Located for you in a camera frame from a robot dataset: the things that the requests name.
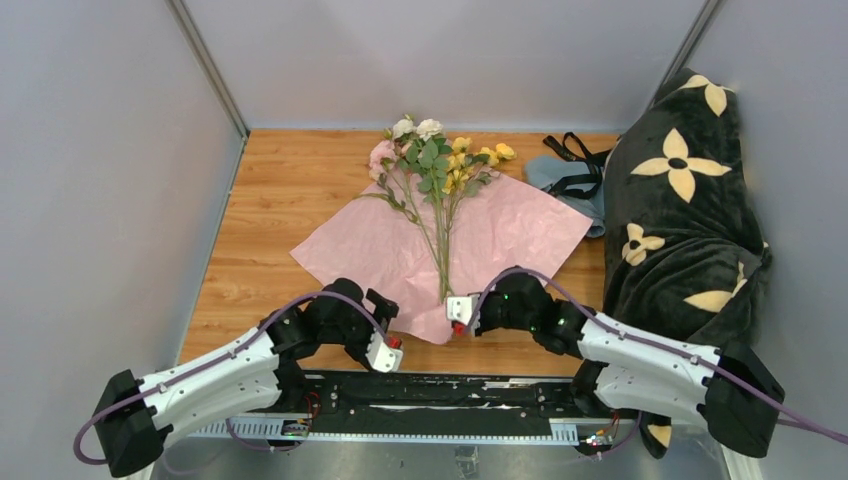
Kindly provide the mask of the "pink wrapping paper sheet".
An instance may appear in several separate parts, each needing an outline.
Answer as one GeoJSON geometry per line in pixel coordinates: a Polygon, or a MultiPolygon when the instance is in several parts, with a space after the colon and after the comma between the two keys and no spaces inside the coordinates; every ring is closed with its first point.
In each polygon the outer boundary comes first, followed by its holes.
{"type": "MultiPolygon", "coordinates": [[[[444,344],[453,330],[439,294],[430,244],[405,215],[369,186],[290,254],[321,284],[344,277],[400,307],[395,331],[444,344]]],[[[592,225],[557,198],[505,174],[461,201],[450,237],[450,285],[480,291],[503,270],[521,266],[553,276],[592,225]]]]}

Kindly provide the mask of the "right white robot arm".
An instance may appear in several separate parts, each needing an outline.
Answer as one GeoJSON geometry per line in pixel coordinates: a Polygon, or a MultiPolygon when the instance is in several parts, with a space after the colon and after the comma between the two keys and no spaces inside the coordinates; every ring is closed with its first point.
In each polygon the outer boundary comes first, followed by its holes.
{"type": "Polygon", "coordinates": [[[482,291],[448,300],[446,316],[457,333],[522,330],[548,352],[580,359],[569,394],[584,417],[632,411],[678,420],[736,453],[767,455],[785,392],[749,346],[650,333],[568,293],[554,298],[546,290],[551,283],[537,271],[510,268],[482,291]]]}

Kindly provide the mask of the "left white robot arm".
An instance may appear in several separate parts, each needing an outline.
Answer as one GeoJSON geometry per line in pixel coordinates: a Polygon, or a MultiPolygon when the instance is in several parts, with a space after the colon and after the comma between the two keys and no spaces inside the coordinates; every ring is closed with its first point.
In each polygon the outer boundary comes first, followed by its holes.
{"type": "Polygon", "coordinates": [[[177,441],[211,423],[253,410],[298,411],[316,398],[299,362],[323,345],[340,345],[371,372],[399,368],[400,340],[389,335],[396,302],[339,278],[273,311],[232,342],[188,363],[137,378],[131,370],[107,382],[89,421],[74,440],[77,458],[90,465],[81,442],[94,429],[102,464],[115,478],[154,463],[177,441]]]}

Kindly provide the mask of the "yellow fake flower stem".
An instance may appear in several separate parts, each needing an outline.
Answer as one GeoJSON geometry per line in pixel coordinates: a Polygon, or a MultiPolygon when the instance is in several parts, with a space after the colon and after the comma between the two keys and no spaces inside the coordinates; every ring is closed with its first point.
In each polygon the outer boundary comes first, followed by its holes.
{"type": "Polygon", "coordinates": [[[454,224],[462,202],[475,197],[499,174],[498,168],[517,157],[516,151],[506,143],[494,147],[472,149],[470,137],[455,137],[449,141],[450,152],[445,157],[447,167],[438,170],[445,176],[439,180],[436,192],[440,205],[435,211],[438,227],[439,298],[445,300],[453,294],[451,285],[451,240],[454,224]]]}

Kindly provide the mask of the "small bud leafy sprig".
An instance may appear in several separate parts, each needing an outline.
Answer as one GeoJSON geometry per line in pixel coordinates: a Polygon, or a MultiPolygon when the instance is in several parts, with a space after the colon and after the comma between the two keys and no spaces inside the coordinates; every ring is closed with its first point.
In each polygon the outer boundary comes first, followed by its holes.
{"type": "Polygon", "coordinates": [[[392,174],[378,174],[375,179],[375,185],[380,189],[380,192],[363,192],[357,195],[356,199],[373,198],[382,200],[393,211],[403,214],[410,223],[420,223],[421,217],[414,204],[411,193],[392,174]]]}

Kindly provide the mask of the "pink fake flower stem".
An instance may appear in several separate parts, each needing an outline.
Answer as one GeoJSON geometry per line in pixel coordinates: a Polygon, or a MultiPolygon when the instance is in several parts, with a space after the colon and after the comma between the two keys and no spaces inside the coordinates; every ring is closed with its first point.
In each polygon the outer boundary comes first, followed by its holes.
{"type": "Polygon", "coordinates": [[[438,298],[446,300],[453,294],[448,146],[443,140],[402,145],[384,139],[370,152],[368,173],[380,189],[368,196],[384,201],[421,232],[437,271],[438,298]]]}

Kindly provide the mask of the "white fake rose stem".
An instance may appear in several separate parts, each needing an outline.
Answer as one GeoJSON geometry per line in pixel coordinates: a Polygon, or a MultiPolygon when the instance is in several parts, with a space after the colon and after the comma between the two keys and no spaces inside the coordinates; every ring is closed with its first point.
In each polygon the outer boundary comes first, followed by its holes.
{"type": "Polygon", "coordinates": [[[450,281],[450,195],[448,157],[452,154],[441,122],[425,119],[420,122],[403,115],[389,129],[397,155],[396,166],[402,173],[401,186],[406,195],[416,192],[421,202],[431,207],[432,221],[420,215],[418,202],[410,201],[437,271],[438,296],[446,299],[453,293],[450,281]]]}

